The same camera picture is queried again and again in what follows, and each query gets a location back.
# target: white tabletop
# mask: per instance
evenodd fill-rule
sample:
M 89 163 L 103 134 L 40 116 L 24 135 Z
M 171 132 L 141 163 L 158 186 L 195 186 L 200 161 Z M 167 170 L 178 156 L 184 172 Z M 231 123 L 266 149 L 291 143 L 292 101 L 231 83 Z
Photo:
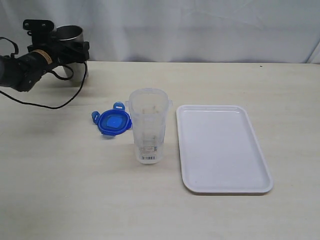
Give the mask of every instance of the white tabletop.
M 90 62 L 70 105 L 49 110 L 0 96 L 1 240 L 318 240 L 320 66 Z M 139 88 L 173 101 L 164 159 L 142 165 L 133 135 L 103 139 L 91 112 Z M 17 98 L 57 106 L 77 90 L 47 74 Z M 274 180 L 262 196 L 198 196 L 181 178 L 175 111 L 239 105 Z

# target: stainless steel cup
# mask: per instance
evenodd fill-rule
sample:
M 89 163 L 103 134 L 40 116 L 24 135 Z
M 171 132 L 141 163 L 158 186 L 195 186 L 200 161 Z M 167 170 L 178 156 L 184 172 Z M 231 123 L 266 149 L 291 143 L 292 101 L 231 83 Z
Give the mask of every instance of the stainless steel cup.
M 82 43 L 84 41 L 84 30 L 76 25 L 59 26 L 56 28 L 56 36 L 59 41 L 64 42 L 65 44 L 74 42 Z M 73 77 L 70 81 L 75 85 L 80 84 L 86 71 L 85 65 L 75 62 L 68 64 L 68 66 L 73 70 Z M 63 67 L 63 69 L 67 77 L 72 76 L 72 72 L 68 68 Z

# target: white backdrop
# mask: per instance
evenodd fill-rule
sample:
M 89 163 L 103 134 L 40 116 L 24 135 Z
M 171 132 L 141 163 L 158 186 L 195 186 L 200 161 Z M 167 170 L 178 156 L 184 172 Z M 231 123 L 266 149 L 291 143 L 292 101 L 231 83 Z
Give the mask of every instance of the white backdrop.
M 24 19 L 79 25 L 97 61 L 320 63 L 319 0 L 0 0 L 0 36 Z M 8 54 L 9 44 L 0 43 Z

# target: blue lid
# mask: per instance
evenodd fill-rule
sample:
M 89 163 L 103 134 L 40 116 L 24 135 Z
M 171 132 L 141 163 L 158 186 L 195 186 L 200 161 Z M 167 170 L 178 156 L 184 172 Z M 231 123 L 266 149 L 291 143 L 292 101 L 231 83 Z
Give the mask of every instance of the blue lid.
M 100 115 L 99 112 L 94 111 L 91 116 L 98 129 L 103 135 L 116 136 L 123 134 L 131 128 L 131 119 L 127 112 L 125 112 L 125 105 L 122 102 L 116 102 L 113 109 L 105 111 Z

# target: plastic tray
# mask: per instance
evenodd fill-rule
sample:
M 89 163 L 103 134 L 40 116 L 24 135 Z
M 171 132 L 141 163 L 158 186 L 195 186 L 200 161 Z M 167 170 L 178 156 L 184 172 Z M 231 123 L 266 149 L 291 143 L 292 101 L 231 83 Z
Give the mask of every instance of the plastic tray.
M 200 194 L 264 194 L 273 180 L 246 111 L 182 105 L 176 111 L 184 185 Z

